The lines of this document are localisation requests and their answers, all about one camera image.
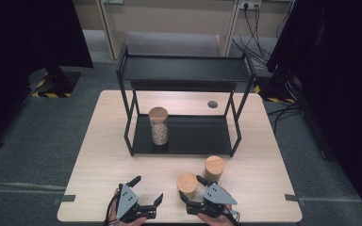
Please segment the shelf top tier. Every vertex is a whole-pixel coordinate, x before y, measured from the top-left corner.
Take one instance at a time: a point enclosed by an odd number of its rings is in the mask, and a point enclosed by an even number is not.
[[[248,82],[244,57],[134,56],[124,58],[129,81]]]

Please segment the jar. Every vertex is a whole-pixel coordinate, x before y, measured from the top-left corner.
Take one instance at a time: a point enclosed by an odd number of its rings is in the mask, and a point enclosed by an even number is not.
[[[164,145],[169,138],[167,127],[167,110],[161,106],[152,108],[149,111],[149,120],[151,122],[152,140],[156,145]]]

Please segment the black stand base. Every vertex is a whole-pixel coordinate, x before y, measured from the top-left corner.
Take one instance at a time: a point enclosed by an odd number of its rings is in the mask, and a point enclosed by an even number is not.
[[[55,87],[55,85],[51,81],[49,74],[46,74],[35,89],[33,96],[49,98],[69,98],[73,93],[73,89],[81,73],[64,72],[64,75],[66,77],[68,86],[64,88]]]
[[[268,86],[270,79],[271,78],[267,76],[257,76],[256,80],[254,81],[255,93],[257,93],[263,99],[263,101],[295,103],[286,88],[270,90]]]

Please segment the human hand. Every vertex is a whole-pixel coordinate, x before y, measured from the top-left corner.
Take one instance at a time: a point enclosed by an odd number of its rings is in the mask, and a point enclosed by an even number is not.
[[[232,209],[230,204],[227,204],[225,208],[229,210]],[[220,215],[218,218],[211,218],[208,215],[199,213],[196,216],[210,226],[234,226],[234,224],[224,215]]]
[[[114,195],[116,195],[118,192],[119,192],[119,189],[116,188]],[[116,200],[114,200],[114,202],[110,208],[110,215],[108,216],[108,220],[110,222],[108,225],[112,224],[112,225],[116,225],[116,226],[140,226],[143,222],[145,222],[147,220],[146,217],[142,217],[142,218],[138,218],[138,219],[132,221],[131,223],[121,222],[116,219],[116,215],[117,215],[116,207],[117,207],[117,202],[116,202]]]

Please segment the yellow and black hazard tape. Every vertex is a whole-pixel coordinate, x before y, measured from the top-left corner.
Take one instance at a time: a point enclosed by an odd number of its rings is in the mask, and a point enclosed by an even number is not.
[[[254,81],[255,93],[258,94],[264,102],[276,102],[276,103],[295,103],[292,98],[278,98],[278,97],[266,97],[263,95],[257,80]]]
[[[35,92],[32,94],[33,97],[48,97],[48,98],[69,98],[71,92],[41,92],[39,89],[45,85],[46,80],[48,79],[48,73],[43,76],[40,83],[37,85]]]

